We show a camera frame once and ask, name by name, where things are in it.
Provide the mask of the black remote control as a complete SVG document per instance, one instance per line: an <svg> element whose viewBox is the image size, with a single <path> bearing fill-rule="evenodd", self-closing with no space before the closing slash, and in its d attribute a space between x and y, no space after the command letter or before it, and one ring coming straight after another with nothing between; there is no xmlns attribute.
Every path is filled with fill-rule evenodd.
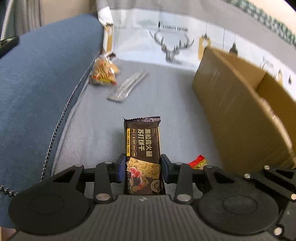
<svg viewBox="0 0 296 241"><path fill-rule="evenodd" d="M11 49L17 46L20 42L19 36L14 36L5 40L1 40L0 58L7 54Z"/></svg>

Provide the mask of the brown cardboard box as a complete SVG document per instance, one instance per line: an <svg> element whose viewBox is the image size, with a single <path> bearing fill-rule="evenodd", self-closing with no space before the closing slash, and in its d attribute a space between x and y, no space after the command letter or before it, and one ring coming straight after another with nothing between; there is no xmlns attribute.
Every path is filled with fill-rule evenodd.
<svg viewBox="0 0 296 241"><path fill-rule="evenodd" d="M224 169L295 168L295 101L266 71L206 48L193 79Z"/></svg>

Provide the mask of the small orange red snack packet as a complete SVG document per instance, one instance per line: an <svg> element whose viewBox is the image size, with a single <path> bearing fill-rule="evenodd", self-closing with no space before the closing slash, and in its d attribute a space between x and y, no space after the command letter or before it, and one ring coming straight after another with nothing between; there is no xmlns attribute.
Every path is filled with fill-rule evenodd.
<svg viewBox="0 0 296 241"><path fill-rule="evenodd" d="M199 155L195 160L188 164L192 169L203 170L204 166L207 165L207 159L203 155Z"/></svg>

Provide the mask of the grey deer print sofa cover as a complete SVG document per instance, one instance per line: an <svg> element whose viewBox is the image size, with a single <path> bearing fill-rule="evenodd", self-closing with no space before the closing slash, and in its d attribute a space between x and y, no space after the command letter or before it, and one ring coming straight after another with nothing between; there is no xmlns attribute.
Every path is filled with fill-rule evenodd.
<svg viewBox="0 0 296 241"><path fill-rule="evenodd" d="M125 150L126 118L160 116L161 151L174 162L202 154L222 166L192 81L205 47L236 53L295 95L295 47L226 1L98 1L98 18L113 24L112 47L122 82L148 75L121 102L111 90L86 82L70 110L52 174L116 159Z"/></svg>

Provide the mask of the green checkered cloth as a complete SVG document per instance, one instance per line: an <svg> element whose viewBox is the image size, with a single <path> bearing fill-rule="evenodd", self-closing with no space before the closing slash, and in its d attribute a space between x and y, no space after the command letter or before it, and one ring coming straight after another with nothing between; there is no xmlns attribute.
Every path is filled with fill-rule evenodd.
<svg viewBox="0 0 296 241"><path fill-rule="evenodd" d="M272 17L263 9L246 0L226 0L227 3L236 6L262 25L276 33L281 39L295 47L295 34L283 22Z"/></svg>

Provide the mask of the silver foil snack stick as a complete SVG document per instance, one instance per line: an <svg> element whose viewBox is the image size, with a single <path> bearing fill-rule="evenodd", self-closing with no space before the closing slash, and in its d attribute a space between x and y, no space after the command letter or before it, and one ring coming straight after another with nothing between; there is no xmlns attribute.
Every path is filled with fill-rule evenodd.
<svg viewBox="0 0 296 241"><path fill-rule="evenodd" d="M107 100L114 102L125 101L130 92L140 83L148 73L144 70L134 73L132 76L123 81L120 85L115 87L107 96Z"/></svg>

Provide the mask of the black soda cracker packet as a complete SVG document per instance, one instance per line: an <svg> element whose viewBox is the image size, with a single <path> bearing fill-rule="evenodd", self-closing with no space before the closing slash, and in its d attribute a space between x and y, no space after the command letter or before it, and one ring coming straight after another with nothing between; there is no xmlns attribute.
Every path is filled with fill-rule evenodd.
<svg viewBox="0 0 296 241"><path fill-rule="evenodd" d="M125 119L126 188L132 195L165 194L159 116Z"/></svg>

